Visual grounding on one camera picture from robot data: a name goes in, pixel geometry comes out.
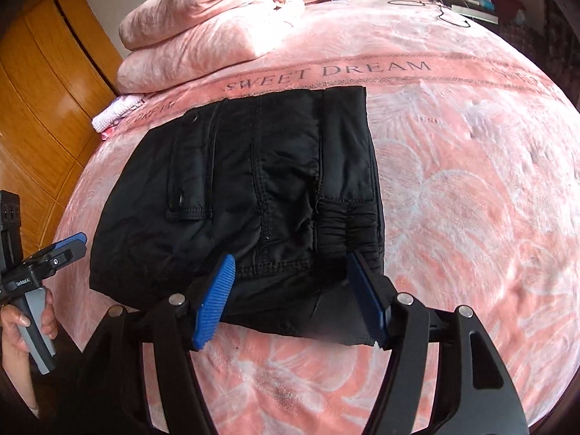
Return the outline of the person left hand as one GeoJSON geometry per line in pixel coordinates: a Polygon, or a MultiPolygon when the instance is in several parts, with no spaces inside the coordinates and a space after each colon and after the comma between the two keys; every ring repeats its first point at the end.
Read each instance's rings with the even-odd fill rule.
{"type": "MultiPolygon", "coordinates": [[[[43,291],[45,292],[45,306],[41,313],[40,332],[50,340],[54,340],[58,335],[58,322],[54,312],[53,295],[46,288],[43,291]]],[[[16,361],[27,359],[29,348],[22,338],[20,327],[30,326],[29,317],[14,305],[7,304],[1,309],[1,325],[2,356],[16,361]]]]}

